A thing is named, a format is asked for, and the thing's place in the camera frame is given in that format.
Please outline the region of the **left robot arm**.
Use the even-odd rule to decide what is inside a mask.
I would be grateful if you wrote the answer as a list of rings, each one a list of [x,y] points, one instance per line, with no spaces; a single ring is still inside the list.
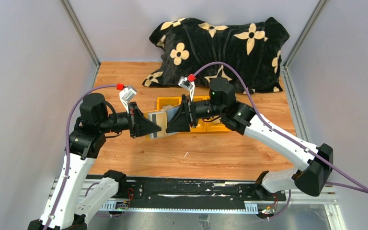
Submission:
[[[116,113],[100,93],[82,98],[80,117],[74,130],[67,132],[66,155],[59,181],[48,208],[39,219],[29,223],[30,230],[85,230],[102,205],[112,196],[127,194],[127,176],[107,171],[100,182],[81,202],[82,186],[90,168],[106,142],[107,133],[128,130],[132,138],[161,131],[161,127],[144,117],[135,102],[129,112]]]

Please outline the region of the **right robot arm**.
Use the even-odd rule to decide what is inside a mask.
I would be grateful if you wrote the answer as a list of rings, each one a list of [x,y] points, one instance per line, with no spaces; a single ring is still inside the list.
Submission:
[[[271,123],[257,110],[236,99],[235,88],[226,78],[214,78],[209,85],[209,99],[193,101],[195,77],[181,77],[178,86],[188,90],[182,95],[178,110],[168,120],[166,132],[190,132],[200,119],[219,117],[229,130],[256,139],[293,163],[294,168],[277,172],[264,171],[255,181],[260,197],[280,190],[298,189],[317,197],[325,186],[332,168],[333,149],[306,142]]]

